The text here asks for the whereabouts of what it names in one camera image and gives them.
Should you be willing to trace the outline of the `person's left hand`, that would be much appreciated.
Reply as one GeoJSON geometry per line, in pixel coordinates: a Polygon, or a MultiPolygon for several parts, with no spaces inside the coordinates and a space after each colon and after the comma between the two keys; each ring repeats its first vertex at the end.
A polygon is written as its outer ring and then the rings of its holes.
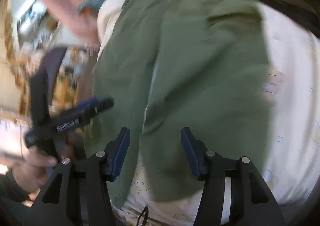
{"type": "Polygon", "coordinates": [[[46,168],[54,168],[58,163],[55,157],[40,151],[34,145],[29,148],[25,160],[13,166],[12,175],[22,190],[33,193],[48,180],[49,176],[46,168]]]}

